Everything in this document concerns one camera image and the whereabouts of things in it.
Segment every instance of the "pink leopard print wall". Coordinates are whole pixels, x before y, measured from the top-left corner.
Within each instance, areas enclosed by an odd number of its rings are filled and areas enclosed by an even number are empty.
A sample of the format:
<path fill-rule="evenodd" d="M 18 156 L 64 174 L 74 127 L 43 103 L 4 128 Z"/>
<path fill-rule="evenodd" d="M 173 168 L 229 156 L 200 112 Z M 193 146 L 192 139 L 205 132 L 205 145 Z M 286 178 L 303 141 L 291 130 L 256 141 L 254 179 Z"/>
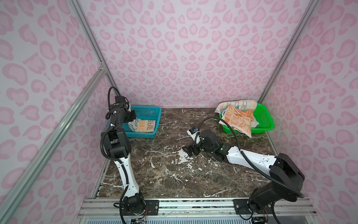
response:
<path fill-rule="evenodd" d="M 105 160 L 99 142 L 108 124 L 104 119 L 108 88 L 104 77 L 9 224 L 74 223 Z"/>
<path fill-rule="evenodd" d="M 324 0 L 265 104 L 323 224 L 358 219 L 357 1 Z"/>
<path fill-rule="evenodd" d="M 81 0 L 133 105 L 258 100 L 308 0 Z"/>
<path fill-rule="evenodd" d="M 97 69 L 66 0 L 0 2 L 0 203 Z"/>

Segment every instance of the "metal mounting plate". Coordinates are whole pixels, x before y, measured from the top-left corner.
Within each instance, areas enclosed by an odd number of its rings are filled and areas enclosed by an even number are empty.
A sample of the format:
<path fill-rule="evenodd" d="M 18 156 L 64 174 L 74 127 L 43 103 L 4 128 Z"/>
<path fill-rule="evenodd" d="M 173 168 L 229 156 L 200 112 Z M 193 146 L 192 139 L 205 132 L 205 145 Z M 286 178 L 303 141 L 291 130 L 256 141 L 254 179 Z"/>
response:
<path fill-rule="evenodd" d="M 147 200 L 159 200 L 158 215 L 151 217 L 238 217 L 235 212 L 233 199 L 241 199 L 247 202 L 248 197 L 201 197 L 201 198 L 148 198 Z M 85 199 L 78 219 L 88 218 L 116 218 L 118 208 L 113 207 L 119 198 Z M 312 203 L 308 198 L 299 198 L 296 202 L 279 200 L 275 204 L 277 216 L 317 216 Z"/>
<path fill-rule="evenodd" d="M 247 208 L 247 199 L 233 199 L 232 202 L 234 203 L 234 209 L 236 214 L 245 215 L 251 214 L 251 211 Z M 264 207 L 268 214 L 272 214 L 271 208 L 268 206 Z"/>
<path fill-rule="evenodd" d="M 145 200 L 145 204 L 148 206 L 148 214 L 147 215 L 158 215 L 159 210 L 159 200 Z M 124 209 L 124 205 L 122 204 L 122 212 L 123 215 L 135 215 L 131 211 L 127 211 Z"/>

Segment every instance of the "robotic arm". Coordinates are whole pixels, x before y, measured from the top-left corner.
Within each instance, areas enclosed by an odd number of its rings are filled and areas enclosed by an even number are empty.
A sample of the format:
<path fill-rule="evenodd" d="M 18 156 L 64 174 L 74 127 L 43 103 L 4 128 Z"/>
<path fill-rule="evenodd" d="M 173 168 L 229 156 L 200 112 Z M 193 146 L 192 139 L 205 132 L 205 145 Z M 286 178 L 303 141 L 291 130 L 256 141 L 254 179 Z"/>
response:
<path fill-rule="evenodd" d="M 111 89 L 117 91 L 116 88 L 111 87 L 108 91 L 108 96 Z M 100 147 L 104 157 L 114 160 L 121 175 L 124 189 L 119 205 L 114 206 L 120 209 L 121 218 L 123 217 L 122 208 L 127 213 L 132 212 L 141 215 L 146 211 L 146 204 L 143 193 L 133 174 L 130 161 L 131 144 L 123 129 L 123 124 L 135 120 L 136 114 L 134 110 L 130 109 L 130 104 L 126 97 L 121 95 L 116 96 L 115 103 L 108 103 L 108 106 L 106 119 L 110 119 L 110 125 L 105 132 L 101 133 Z"/>
<path fill-rule="evenodd" d="M 273 209 L 274 203 L 280 199 L 295 202 L 298 197 L 303 197 L 300 190 L 305 176 L 288 155 L 280 153 L 278 156 L 272 156 L 246 151 L 241 149 L 238 141 L 238 146 L 223 144 L 211 130 L 201 132 L 193 127 L 187 133 L 194 140 L 191 145 L 182 147 L 189 156 L 198 155 L 203 151 L 216 161 L 254 169 L 271 180 L 265 186 L 253 190 L 247 202 L 247 208 L 252 213 L 261 213 L 264 207 L 271 203 Z"/>

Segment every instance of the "blue plastic basket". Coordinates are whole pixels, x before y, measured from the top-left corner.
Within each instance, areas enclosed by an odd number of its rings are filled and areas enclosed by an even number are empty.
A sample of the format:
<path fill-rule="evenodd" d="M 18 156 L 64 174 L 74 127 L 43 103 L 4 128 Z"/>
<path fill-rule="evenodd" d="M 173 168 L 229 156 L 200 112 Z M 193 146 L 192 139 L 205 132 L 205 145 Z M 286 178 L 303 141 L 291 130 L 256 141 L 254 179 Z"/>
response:
<path fill-rule="evenodd" d="M 154 138 L 160 122 L 161 108 L 157 106 L 131 106 L 131 109 L 135 110 L 136 116 L 139 119 L 155 120 L 155 129 L 153 133 L 138 133 L 133 132 L 132 129 L 129 128 L 128 123 L 125 123 L 123 128 L 127 136 L 132 138 Z"/>

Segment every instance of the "towel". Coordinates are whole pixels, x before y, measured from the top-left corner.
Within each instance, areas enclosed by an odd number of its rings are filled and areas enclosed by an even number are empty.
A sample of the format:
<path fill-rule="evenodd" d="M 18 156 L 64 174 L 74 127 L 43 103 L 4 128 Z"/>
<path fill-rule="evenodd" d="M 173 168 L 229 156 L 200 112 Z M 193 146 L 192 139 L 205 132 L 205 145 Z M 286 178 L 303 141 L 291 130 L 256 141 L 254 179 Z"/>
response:
<path fill-rule="evenodd" d="M 256 100 L 237 100 L 237 101 L 223 102 L 216 107 L 215 113 L 219 113 L 222 116 L 224 116 L 227 107 L 230 105 L 236 107 L 240 111 L 247 111 L 247 110 L 254 111 L 256 110 L 257 102 Z M 250 128 L 255 128 L 257 125 L 259 125 L 259 123 L 257 122 L 256 118 L 253 116 L 253 121 L 250 123 Z"/>
<path fill-rule="evenodd" d="M 229 105 L 240 107 L 239 109 L 241 111 L 246 111 L 246 110 L 255 110 L 257 107 L 257 102 L 256 100 L 237 100 L 237 101 L 223 102 L 216 107 L 215 113 L 220 114 L 221 111 L 223 109 L 226 109 Z"/>
<path fill-rule="evenodd" d="M 241 133 L 249 136 L 251 138 L 251 122 L 254 121 L 252 109 L 241 111 L 236 107 L 229 105 L 226 109 L 224 116 L 222 117 L 234 130 L 238 130 Z"/>
<path fill-rule="evenodd" d="M 134 121 L 128 122 L 128 126 L 133 132 L 153 133 L 155 122 L 155 120 L 142 120 L 137 118 Z"/>

